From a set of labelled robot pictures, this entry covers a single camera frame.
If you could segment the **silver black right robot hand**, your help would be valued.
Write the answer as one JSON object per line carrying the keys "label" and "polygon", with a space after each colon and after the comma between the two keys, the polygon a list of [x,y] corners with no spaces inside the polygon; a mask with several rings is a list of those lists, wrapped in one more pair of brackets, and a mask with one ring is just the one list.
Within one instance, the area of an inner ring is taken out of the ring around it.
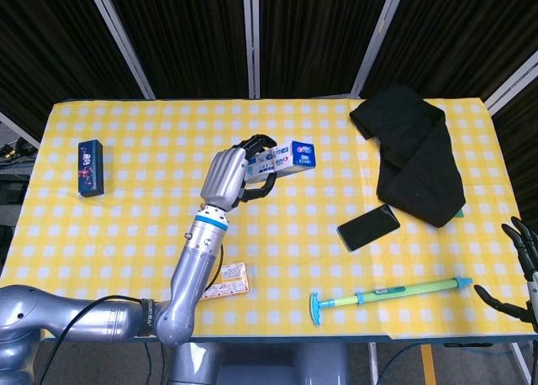
{"label": "silver black right robot hand", "polygon": [[489,307],[521,322],[531,324],[537,332],[537,233],[515,216],[512,216],[510,220],[513,226],[501,224],[501,228],[512,240],[517,251],[518,261],[526,280],[529,300],[523,308],[511,303],[502,303],[480,285],[476,284],[473,287],[478,297]]}

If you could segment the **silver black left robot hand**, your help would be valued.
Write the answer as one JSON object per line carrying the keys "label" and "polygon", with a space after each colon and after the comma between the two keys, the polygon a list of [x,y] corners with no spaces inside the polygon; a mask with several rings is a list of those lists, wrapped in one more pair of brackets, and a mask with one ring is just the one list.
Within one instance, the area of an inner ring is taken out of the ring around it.
{"label": "silver black left robot hand", "polygon": [[277,174],[270,173],[263,186],[253,189],[245,189],[245,174],[250,159],[276,145],[273,138],[254,134],[248,140],[218,152],[212,160],[201,191],[204,203],[229,212],[239,202],[247,203],[267,196],[275,185]]}

